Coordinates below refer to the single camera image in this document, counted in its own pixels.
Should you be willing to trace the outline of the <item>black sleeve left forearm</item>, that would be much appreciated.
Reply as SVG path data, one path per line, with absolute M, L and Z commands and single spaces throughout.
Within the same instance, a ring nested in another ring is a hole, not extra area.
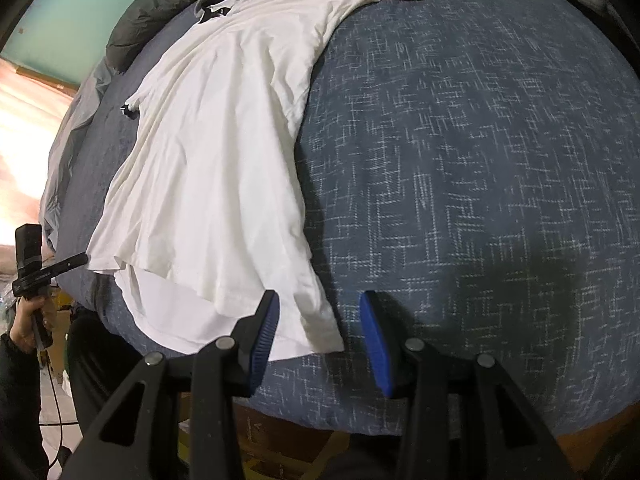
M 45 479 L 49 461 L 39 427 L 40 373 L 35 353 L 1 336 L 1 478 Z

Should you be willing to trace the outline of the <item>person's left hand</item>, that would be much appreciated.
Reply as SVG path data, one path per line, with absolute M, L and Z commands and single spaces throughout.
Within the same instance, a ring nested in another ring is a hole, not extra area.
M 17 300 L 15 318 L 9 331 L 10 339 L 24 353 L 32 353 L 37 349 L 36 314 L 42 315 L 42 325 L 49 332 L 55 326 L 56 309 L 49 294 L 49 289 L 43 295 L 32 299 Z

